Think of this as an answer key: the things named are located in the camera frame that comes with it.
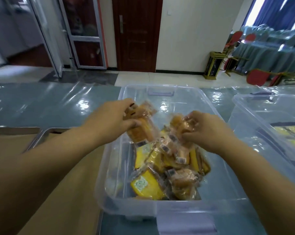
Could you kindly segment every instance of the brown floor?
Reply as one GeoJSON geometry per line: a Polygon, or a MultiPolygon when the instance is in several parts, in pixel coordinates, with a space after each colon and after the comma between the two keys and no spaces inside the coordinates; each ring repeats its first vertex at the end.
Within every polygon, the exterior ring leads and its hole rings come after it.
{"type": "Polygon", "coordinates": [[[8,59],[9,64],[33,67],[52,67],[50,58],[44,44],[34,47],[28,51],[19,53],[8,59]]]}

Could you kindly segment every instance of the black and gold bin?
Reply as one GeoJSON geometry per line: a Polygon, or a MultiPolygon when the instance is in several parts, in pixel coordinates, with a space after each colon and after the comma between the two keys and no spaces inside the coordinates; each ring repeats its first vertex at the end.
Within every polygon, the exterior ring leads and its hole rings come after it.
{"type": "Polygon", "coordinates": [[[210,52],[208,64],[204,73],[207,80],[216,80],[220,65],[227,56],[221,52],[210,52]]]}

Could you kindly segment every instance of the person's left hand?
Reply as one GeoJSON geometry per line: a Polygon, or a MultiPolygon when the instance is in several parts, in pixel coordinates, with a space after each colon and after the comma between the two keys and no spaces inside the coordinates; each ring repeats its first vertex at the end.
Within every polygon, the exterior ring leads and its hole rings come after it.
{"type": "Polygon", "coordinates": [[[81,128],[94,137],[97,146],[110,143],[127,130],[141,125],[138,120],[123,120],[124,112],[132,104],[131,98],[105,102],[89,115],[81,128]]]}

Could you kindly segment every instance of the pile of packaged bread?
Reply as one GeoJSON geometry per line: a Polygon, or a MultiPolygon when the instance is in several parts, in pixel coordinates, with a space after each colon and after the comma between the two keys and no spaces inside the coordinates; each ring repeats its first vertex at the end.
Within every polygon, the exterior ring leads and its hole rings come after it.
{"type": "Polygon", "coordinates": [[[127,132],[134,145],[134,168],[129,178],[137,198],[151,200],[200,200],[197,188],[211,170],[205,151],[182,134],[195,130],[196,122],[173,114],[160,131],[152,121],[157,110],[150,102],[132,104],[124,119],[142,125],[127,132]]]}

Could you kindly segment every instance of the forearm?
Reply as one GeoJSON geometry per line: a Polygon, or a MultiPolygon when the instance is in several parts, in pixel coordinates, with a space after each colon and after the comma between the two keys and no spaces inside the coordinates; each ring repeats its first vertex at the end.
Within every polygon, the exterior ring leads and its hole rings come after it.
{"type": "Polygon", "coordinates": [[[269,234],[295,234],[295,184],[240,140],[220,156],[238,177],[269,234]]]}
{"type": "Polygon", "coordinates": [[[73,128],[0,165],[0,234],[18,232],[66,174],[98,146],[94,133],[73,128]]]}

